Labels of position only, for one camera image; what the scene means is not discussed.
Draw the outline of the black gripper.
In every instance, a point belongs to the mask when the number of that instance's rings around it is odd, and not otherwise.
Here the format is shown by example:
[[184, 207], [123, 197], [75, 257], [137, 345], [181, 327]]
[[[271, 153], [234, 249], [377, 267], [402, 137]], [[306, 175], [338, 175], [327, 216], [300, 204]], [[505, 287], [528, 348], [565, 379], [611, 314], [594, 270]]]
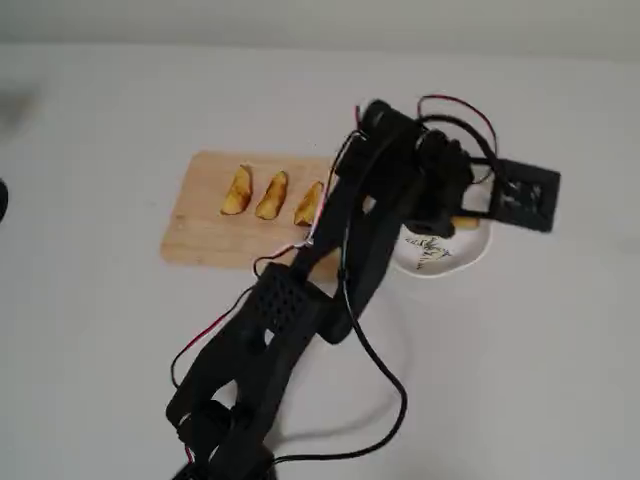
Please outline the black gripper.
[[424, 186], [407, 229], [416, 235], [451, 238], [455, 234], [452, 217], [461, 209], [474, 179], [470, 155], [458, 140], [435, 129], [426, 133], [417, 154]]

